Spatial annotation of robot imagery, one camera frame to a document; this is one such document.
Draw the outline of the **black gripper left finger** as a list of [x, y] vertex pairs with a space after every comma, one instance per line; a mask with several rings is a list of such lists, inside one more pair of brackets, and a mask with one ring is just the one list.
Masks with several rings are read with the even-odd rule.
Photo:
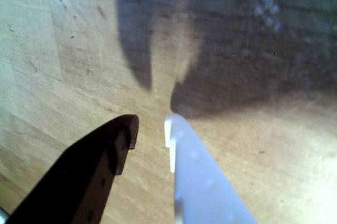
[[138, 126], [137, 115], [121, 115], [72, 144], [6, 223], [100, 223]]

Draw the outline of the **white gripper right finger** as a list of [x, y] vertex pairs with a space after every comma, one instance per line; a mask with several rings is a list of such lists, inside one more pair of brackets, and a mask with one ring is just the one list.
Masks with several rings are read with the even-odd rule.
[[164, 132], [174, 174], [175, 223], [256, 223], [185, 118], [167, 115]]

